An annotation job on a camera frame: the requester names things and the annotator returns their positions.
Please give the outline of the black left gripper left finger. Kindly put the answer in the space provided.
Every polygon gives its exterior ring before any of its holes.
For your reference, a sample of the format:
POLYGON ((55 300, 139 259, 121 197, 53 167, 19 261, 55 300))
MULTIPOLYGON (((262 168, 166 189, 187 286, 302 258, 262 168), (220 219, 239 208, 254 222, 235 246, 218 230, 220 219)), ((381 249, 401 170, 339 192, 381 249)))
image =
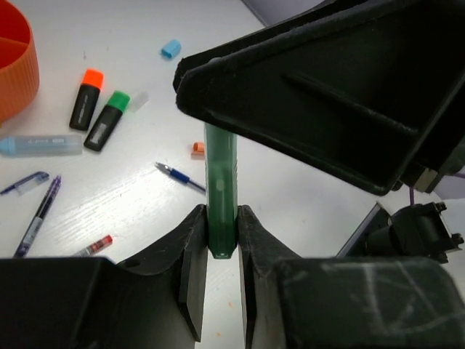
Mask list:
POLYGON ((1 261, 3 348, 193 348, 206 286, 206 208, 120 263, 1 261))

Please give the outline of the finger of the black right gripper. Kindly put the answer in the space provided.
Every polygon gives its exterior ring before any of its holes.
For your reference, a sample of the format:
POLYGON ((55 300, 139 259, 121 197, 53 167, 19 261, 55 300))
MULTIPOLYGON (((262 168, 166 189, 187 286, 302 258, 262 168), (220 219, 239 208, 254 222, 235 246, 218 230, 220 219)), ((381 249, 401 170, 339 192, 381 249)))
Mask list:
POLYGON ((462 1, 327 1, 182 59, 177 107, 376 195, 464 120, 462 1))

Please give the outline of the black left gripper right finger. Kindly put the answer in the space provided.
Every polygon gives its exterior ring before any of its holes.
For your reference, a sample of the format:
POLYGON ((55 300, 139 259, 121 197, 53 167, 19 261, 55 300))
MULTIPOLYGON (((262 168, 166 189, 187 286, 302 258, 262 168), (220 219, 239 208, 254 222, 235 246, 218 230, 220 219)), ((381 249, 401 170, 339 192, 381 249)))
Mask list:
POLYGON ((375 205, 334 257, 303 258, 238 212, 247 348, 462 348, 464 300, 443 264, 370 256, 375 205))

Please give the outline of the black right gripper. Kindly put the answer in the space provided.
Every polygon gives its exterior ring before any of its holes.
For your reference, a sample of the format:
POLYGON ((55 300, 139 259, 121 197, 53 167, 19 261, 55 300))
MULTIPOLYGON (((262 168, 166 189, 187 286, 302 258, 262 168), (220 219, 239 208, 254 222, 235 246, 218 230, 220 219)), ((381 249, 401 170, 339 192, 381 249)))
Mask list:
POLYGON ((419 148, 399 182, 431 193, 447 175, 464 167, 464 120, 441 119, 419 148))

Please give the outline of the green translucent highlighter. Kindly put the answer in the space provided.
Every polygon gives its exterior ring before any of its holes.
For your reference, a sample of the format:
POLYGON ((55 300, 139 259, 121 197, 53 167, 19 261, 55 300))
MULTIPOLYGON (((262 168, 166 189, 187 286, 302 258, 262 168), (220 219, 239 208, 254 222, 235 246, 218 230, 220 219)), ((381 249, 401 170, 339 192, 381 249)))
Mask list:
POLYGON ((226 260, 238 243, 237 137, 205 124, 204 145, 209 250, 213 258, 226 260))

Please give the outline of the red gel pen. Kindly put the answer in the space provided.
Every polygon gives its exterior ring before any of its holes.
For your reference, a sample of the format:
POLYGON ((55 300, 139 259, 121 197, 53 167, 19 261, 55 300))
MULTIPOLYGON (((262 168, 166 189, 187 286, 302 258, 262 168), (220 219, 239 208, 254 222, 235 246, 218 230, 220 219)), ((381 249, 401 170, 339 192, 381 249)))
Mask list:
POLYGON ((73 257, 90 257, 103 249, 109 247, 113 243, 113 238, 110 235, 107 235, 98 241, 88 245, 84 249, 73 254, 73 257))

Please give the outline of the blue ballpoint pen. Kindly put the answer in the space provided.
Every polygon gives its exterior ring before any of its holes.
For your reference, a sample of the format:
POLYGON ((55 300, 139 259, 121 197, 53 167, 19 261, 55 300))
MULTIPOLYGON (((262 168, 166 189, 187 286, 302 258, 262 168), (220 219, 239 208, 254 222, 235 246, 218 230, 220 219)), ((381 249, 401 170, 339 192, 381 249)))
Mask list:
POLYGON ((155 166, 166 175, 170 176, 171 178, 174 178, 175 180, 183 183, 184 185, 190 186, 191 188, 194 188, 201 193, 206 193, 206 188, 204 185, 201 185, 198 182, 192 180, 186 174, 181 173, 177 169, 170 167, 166 164, 162 164, 160 162, 156 162, 155 166))

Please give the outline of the purple gel pen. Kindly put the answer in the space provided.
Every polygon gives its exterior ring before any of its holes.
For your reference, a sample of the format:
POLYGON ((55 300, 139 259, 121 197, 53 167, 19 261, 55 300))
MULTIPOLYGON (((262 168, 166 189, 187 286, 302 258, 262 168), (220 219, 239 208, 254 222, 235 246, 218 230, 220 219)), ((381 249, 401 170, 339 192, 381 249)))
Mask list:
POLYGON ((27 255, 29 249, 31 248, 36 236, 43 225, 44 219, 47 216, 56 195, 59 192, 61 187, 62 178, 61 176, 56 176, 53 179, 49 189, 47 190, 43 200, 41 201, 33 219, 31 220, 30 225, 28 226, 27 231, 22 237, 13 257, 14 258, 23 258, 27 255))

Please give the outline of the blue pen cap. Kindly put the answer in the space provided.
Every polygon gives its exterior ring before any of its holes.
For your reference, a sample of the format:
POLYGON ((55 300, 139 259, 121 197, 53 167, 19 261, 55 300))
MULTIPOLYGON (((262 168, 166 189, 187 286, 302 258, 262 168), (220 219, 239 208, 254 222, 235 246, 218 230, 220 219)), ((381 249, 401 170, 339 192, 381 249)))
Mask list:
POLYGON ((49 174, 47 172, 34 172, 33 174, 30 174, 2 189, 1 195, 4 196, 14 191, 16 191, 19 195, 23 195, 48 180, 49 174))

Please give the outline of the black highlighter green cap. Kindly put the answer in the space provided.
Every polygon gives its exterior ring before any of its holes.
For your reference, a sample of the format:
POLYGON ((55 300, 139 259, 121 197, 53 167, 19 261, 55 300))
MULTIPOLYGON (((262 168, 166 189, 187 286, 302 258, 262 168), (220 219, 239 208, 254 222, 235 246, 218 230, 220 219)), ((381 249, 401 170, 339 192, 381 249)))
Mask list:
POLYGON ((108 141, 123 116, 130 101, 130 96, 121 91, 114 91, 101 110, 97 120, 84 141, 84 147, 100 152, 108 141))

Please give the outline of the light blue highlighter cap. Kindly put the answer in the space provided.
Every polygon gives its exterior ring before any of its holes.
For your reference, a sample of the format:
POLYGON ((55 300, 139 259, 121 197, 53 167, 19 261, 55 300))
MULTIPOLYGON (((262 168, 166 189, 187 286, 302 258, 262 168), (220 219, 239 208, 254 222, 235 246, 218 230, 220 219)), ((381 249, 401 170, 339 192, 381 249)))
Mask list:
POLYGON ((176 39, 172 39, 161 48, 161 56, 172 60, 181 52, 181 49, 181 43, 176 39))

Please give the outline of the clear plastic pen cap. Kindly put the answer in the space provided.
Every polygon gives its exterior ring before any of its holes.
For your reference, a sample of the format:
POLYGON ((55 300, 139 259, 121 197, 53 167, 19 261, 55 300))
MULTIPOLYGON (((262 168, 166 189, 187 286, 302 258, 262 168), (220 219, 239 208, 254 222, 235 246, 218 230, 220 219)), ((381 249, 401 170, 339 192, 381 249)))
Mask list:
POLYGON ((131 97, 127 111, 136 113, 140 108, 142 108, 150 100, 150 95, 146 91, 138 92, 131 97))

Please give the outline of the blue translucent highlighter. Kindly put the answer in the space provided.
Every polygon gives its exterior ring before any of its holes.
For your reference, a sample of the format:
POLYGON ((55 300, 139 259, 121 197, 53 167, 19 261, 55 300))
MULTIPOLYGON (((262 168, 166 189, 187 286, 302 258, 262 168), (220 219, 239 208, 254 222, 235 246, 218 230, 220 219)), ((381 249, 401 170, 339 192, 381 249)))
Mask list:
POLYGON ((67 156, 82 152, 80 135, 8 136, 1 139, 1 155, 67 156))

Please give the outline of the black highlighter orange cap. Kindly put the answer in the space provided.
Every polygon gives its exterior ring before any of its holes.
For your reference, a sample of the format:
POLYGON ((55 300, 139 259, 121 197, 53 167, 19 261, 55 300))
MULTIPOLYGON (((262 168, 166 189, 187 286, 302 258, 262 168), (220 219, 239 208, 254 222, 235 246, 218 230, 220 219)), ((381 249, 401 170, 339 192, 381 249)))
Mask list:
POLYGON ((69 127, 78 131, 87 131, 94 115, 100 96, 104 74, 95 69, 87 69, 76 96, 69 127))

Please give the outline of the orange round divided organizer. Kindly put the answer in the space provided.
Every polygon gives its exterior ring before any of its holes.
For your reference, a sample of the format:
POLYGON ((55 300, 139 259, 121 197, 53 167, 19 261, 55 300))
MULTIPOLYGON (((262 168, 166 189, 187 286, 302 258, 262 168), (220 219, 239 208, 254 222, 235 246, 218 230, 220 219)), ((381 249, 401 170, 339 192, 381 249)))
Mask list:
POLYGON ((39 90, 39 64, 30 23, 8 1, 1 2, 1 122, 28 107, 39 90))

